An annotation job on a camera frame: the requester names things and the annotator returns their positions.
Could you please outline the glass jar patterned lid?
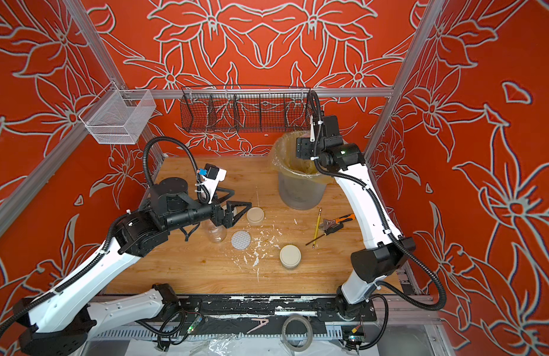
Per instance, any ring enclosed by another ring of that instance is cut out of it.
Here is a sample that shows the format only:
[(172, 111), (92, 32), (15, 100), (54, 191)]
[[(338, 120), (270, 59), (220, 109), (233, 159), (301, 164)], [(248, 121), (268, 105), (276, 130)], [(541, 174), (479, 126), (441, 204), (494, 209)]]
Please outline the glass jar patterned lid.
[(227, 229), (220, 225), (216, 226), (213, 222), (206, 223), (205, 230), (206, 236), (212, 243), (221, 243), (225, 240), (227, 235)]

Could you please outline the beige lid of back jar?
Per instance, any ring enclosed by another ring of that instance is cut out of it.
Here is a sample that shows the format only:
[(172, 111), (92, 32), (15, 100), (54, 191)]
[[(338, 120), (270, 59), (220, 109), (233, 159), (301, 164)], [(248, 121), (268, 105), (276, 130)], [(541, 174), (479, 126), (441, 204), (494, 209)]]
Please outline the beige lid of back jar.
[(246, 212), (246, 219), (249, 225), (262, 225), (265, 220), (265, 212), (259, 207), (251, 207)]

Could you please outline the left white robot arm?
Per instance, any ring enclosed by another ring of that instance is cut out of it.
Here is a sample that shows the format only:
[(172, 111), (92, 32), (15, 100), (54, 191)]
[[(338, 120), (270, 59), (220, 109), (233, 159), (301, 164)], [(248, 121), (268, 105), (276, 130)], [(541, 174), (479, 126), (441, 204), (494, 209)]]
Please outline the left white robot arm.
[(107, 329), (157, 317), (172, 304), (174, 292), (168, 285), (109, 306), (95, 304), (92, 298), (122, 271), (165, 243), (172, 231), (179, 230), (189, 238), (186, 227), (197, 228), (208, 220), (231, 228), (252, 207), (250, 202), (232, 201), (231, 189), (216, 198), (216, 180), (207, 179), (198, 188), (205, 194), (203, 201), (189, 196), (188, 184), (181, 178), (149, 184), (142, 208), (117, 218), (93, 255), (45, 294), (24, 298), (15, 306), (14, 314), (0, 326), (0, 339), (19, 323), (25, 328), (19, 343), (27, 355), (70, 355)]

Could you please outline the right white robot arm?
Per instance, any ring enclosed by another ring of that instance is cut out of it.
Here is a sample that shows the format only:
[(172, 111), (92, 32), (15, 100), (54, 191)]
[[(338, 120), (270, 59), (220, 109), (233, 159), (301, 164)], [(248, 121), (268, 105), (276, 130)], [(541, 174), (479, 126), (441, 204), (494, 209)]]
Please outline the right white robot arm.
[(337, 291), (337, 313), (352, 320), (370, 295), (407, 260), (402, 248), (414, 248), (402, 237), (378, 198), (360, 148), (342, 138), (338, 118), (324, 116), (318, 95), (307, 95), (311, 109), (309, 138), (296, 141), (296, 157), (313, 162), (318, 173), (331, 177), (341, 187), (360, 226), (364, 249), (351, 255), (353, 271)]

